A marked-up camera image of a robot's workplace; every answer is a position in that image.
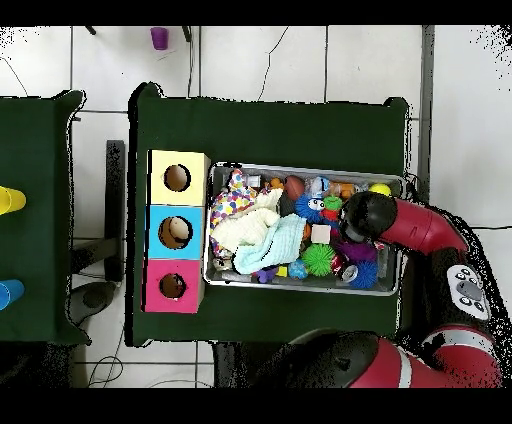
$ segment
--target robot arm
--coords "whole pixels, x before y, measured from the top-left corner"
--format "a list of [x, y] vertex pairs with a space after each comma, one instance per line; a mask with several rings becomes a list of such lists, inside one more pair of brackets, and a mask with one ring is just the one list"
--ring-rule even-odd
[[423, 360], [374, 334], [331, 331], [285, 345], [261, 369], [255, 386], [500, 386], [487, 329], [489, 306], [458, 231], [430, 209], [372, 192], [354, 194], [342, 213], [343, 237], [384, 241], [425, 255]]
[[489, 306], [482, 283], [467, 262], [467, 244], [451, 223], [430, 209], [372, 192], [352, 196], [344, 213], [345, 237], [380, 240], [427, 257], [429, 328], [422, 357], [432, 368], [400, 352], [401, 369], [405, 362], [405, 370], [412, 372], [411, 386], [499, 386], [494, 342], [487, 329]]

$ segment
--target green felt surface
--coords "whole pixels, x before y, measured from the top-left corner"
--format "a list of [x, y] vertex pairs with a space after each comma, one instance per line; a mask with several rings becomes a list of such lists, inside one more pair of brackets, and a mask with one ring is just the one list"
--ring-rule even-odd
[[[319, 327], [394, 334], [398, 294], [372, 297], [207, 285], [199, 312], [185, 315], [141, 312], [140, 291], [148, 149], [204, 152], [212, 162], [402, 175], [408, 110], [403, 99], [385, 105], [187, 100], [160, 98], [153, 84], [134, 93], [132, 101], [136, 99], [135, 344], [147, 339], [285, 342]], [[130, 149], [135, 148], [133, 139], [130, 143]]]
[[0, 340], [84, 343], [65, 315], [70, 263], [68, 119], [82, 93], [0, 98], [0, 185], [21, 190], [24, 209], [0, 216], [0, 280], [19, 279], [22, 298], [0, 311]]

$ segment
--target blue cup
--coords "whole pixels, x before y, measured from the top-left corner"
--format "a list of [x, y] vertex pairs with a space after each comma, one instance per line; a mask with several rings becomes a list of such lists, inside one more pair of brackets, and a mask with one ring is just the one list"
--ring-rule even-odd
[[25, 293], [25, 286], [19, 280], [0, 280], [0, 311], [7, 308]]

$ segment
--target light blue cloth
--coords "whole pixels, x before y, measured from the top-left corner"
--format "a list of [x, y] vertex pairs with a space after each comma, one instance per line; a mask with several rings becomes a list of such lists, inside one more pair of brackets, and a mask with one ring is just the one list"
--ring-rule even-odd
[[240, 274], [251, 274], [272, 265], [287, 264], [299, 257], [306, 218], [295, 214], [280, 218], [268, 229], [258, 246], [239, 246], [233, 265]]

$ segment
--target shape sorter box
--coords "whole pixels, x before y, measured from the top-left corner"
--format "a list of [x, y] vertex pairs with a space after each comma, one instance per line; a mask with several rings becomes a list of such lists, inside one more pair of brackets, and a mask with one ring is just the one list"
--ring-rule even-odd
[[[179, 259], [149, 259], [145, 284], [145, 303], [142, 296], [143, 312], [174, 312], [195, 314], [204, 295], [201, 261]], [[167, 275], [178, 275], [185, 283], [183, 295], [177, 299], [168, 298], [161, 292], [161, 280]]]
[[[204, 207], [150, 205], [148, 259], [201, 259], [204, 242], [204, 214]], [[181, 218], [188, 224], [189, 239], [184, 247], [173, 249], [162, 244], [159, 231], [161, 226], [168, 227], [168, 218]]]
[[[204, 153], [150, 150], [152, 205], [199, 206], [206, 204], [207, 174], [210, 159]], [[183, 174], [186, 183], [177, 189], [166, 184], [167, 173]]]

